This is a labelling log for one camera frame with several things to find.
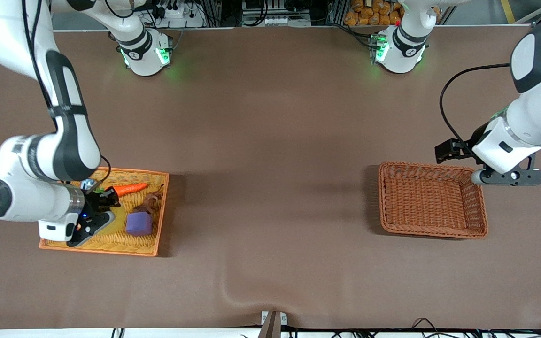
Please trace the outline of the orange toy carrot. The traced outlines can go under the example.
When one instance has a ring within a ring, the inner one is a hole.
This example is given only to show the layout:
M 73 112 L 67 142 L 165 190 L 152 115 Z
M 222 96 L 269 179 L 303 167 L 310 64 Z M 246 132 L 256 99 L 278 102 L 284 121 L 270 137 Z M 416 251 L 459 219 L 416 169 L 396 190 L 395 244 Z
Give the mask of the orange toy carrot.
M 115 195 L 119 198 L 128 194 L 135 194 L 140 191 L 145 190 L 149 187 L 147 183 L 138 183 L 138 184 L 126 184 L 126 185 L 115 185 L 107 188 L 107 191 L 113 191 Z

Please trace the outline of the purple foam cube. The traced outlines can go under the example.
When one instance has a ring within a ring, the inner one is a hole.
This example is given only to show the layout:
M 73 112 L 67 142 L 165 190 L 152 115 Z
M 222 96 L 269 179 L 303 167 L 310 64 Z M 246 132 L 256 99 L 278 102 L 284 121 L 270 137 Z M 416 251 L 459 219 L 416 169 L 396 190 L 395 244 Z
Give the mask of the purple foam cube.
M 153 232 L 152 215 L 146 211 L 127 214 L 125 231 L 132 236 L 151 235 Z

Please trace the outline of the brown toy animal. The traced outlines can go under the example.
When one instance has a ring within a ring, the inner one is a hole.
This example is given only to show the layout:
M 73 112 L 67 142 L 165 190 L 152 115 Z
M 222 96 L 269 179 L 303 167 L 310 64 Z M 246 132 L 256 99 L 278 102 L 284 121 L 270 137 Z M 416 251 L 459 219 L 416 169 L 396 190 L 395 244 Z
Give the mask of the brown toy animal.
M 144 197 L 141 205 L 138 205 L 133 208 L 131 213 L 147 213 L 149 215 L 154 214 L 158 208 L 157 203 L 163 197 L 163 188 L 162 184 L 156 191 L 153 191 Z

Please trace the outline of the orange yellow wicker tray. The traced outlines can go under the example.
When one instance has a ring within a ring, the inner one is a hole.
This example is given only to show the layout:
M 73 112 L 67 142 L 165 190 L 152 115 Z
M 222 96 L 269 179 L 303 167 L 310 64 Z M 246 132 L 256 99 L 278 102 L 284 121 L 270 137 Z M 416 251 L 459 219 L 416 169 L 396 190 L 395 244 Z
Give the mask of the orange yellow wicker tray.
M 115 185 L 147 183 L 149 187 L 135 194 L 128 194 L 119 198 L 120 204 L 124 206 L 129 214 L 134 207 L 141 205 L 144 197 L 156 191 L 162 184 L 163 197 L 157 202 L 157 211 L 153 217 L 153 232 L 149 236 L 132 236 L 126 231 L 112 234 L 97 234 L 85 244 L 77 247 L 68 247 L 65 242 L 53 240 L 39 240 L 39 249 L 57 250 L 62 252 L 95 253 L 95 254 L 117 254 L 117 255 L 138 255 L 144 257 L 156 257 L 161 240 L 162 225 L 167 202 L 167 192 L 170 182 L 169 173 L 141 170 L 112 168 L 110 175 L 103 182 L 103 188 Z

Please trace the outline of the brown wicker basket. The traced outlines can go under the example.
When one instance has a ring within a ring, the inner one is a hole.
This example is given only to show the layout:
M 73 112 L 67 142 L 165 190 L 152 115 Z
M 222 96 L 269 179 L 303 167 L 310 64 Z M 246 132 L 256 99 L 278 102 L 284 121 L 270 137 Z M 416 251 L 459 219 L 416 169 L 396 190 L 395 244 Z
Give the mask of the brown wicker basket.
M 382 229 L 393 234 L 483 239 L 489 232 L 482 187 L 474 169 L 383 162 L 378 168 Z

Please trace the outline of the pile of orange objects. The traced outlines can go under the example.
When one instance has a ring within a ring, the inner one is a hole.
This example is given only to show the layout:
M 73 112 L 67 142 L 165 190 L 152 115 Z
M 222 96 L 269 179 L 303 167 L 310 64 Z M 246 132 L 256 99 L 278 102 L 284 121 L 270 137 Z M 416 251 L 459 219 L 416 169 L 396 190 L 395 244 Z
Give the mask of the pile of orange objects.
M 344 26 L 390 25 L 431 29 L 450 7 L 442 0 L 348 0 L 335 21 Z

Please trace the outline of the white power strip with plugs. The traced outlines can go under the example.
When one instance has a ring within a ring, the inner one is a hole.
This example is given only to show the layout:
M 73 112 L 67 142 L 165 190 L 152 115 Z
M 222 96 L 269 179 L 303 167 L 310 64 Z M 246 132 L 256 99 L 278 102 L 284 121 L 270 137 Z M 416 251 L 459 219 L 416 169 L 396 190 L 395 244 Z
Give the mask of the white power strip with plugs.
M 181 29 L 181 28 L 205 28 L 208 20 L 203 13 L 202 7 L 193 2 L 174 2 L 163 6 L 157 6 L 153 10 L 156 13 L 155 25 L 157 28 Z

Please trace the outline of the long white power strip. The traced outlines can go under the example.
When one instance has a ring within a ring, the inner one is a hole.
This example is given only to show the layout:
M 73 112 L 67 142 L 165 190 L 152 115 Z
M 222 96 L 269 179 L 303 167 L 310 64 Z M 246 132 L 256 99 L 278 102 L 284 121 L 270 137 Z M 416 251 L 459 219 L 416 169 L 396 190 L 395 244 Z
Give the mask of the long white power strip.
M 269 16 L 257 25 L 256 20 L 248 17 L 248 21 L 244 21 L 246 27 L 248 26 L 291 26 L 291 27 L 307 27 L 312 26 L 312 22 L 307 17 L 301 16 Z

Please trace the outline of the metal table edge bracket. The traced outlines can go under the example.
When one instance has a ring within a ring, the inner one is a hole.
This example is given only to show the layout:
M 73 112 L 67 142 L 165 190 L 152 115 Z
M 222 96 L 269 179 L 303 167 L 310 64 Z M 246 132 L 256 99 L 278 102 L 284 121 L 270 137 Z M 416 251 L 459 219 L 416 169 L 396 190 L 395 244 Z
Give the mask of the metal table edge bracket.
M 262 312 L 262 327 L 258 338 L 281 338 L 282 327 L 287 325 L 287 315 L 273 310 Z

